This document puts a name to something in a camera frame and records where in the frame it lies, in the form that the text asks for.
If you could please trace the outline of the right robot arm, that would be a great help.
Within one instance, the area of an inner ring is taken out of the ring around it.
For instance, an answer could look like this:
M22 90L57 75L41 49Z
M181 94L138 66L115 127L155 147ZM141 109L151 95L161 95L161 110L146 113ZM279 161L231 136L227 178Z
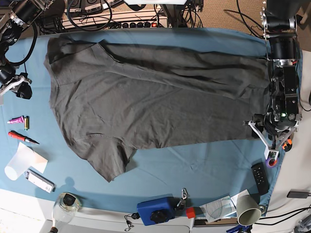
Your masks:
M16 68L24 65L32 55L38 31L35 20L54 3L53 0L21 0L9 5L10 12L0 19L0 96L13 92L16 97L29 100L32 97L30 87L32 80L27 72L16 74ZM29 52L19 62L10 62L5 54L14 45L21 34L28 28L33 28L34 36Z

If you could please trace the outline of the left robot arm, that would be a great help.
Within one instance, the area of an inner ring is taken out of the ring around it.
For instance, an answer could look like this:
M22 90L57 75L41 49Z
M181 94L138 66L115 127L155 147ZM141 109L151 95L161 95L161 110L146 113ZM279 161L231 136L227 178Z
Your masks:
M267 47L271 100L263 118L269 138L281 141L297 125L300 47L296 13L301 0L268 0L260 13Z

